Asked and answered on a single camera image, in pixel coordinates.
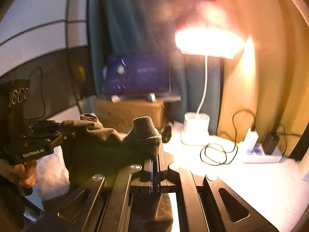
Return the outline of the person's left hand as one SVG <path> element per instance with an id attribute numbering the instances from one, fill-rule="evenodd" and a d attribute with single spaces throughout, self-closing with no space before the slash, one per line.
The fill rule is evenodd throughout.
<path id="1" fill-rule="evenodd" d="M 31 188 L 36 183 L 37 161 L 30 160 L 18 165 L 10 165 L 5 159 L 1 159 L 1 176 L 10 182 Z"/>

